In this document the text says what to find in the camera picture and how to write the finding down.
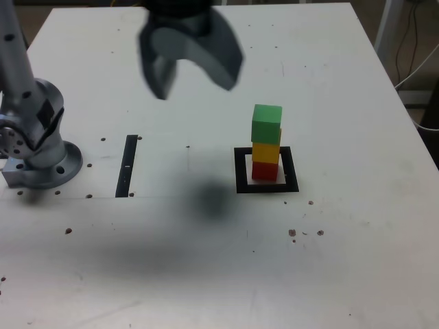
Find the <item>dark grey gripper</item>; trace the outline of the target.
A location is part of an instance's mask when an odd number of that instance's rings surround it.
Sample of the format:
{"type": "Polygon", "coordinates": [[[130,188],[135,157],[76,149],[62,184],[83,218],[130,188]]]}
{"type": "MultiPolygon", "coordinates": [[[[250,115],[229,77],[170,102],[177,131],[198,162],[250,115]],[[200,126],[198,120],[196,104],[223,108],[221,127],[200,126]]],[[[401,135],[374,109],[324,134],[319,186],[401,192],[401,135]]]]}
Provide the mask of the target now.
{"type": "Polygon", "coordinates": [[[198,65],[220,88],[235,87],[244,59],[226,19],[213,8],[148,8],[139,34],[140,58],[147,85],[166,100],[177,61],[198,65]]]}

